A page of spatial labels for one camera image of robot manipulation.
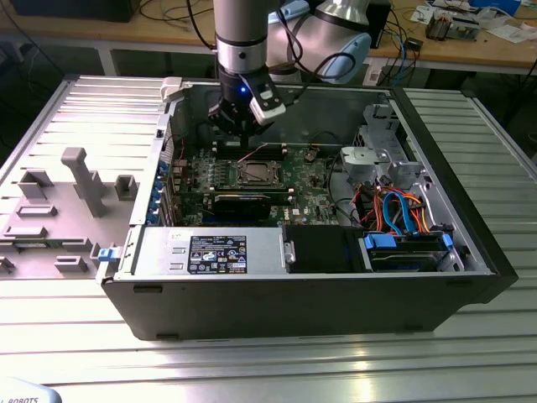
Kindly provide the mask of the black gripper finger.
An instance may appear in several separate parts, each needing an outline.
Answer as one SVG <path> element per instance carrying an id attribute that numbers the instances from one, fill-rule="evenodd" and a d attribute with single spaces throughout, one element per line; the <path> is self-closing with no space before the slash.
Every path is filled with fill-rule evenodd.
<path id="1" fill-rule="evenodd" d="M 238 138 L 240 145 L 245 147 L 246 113 L 243 108 L 232 102 L 217 102 L 209 108 L 208 120 L 218 133 Z"/>
<path id="2" fill-rule="evenodd" d="M 257 121 L 245 123 L 245 146 L 250 145 L 250 138 L 262 135 L 273 125 L 273 123 L 261 125 Z"/>

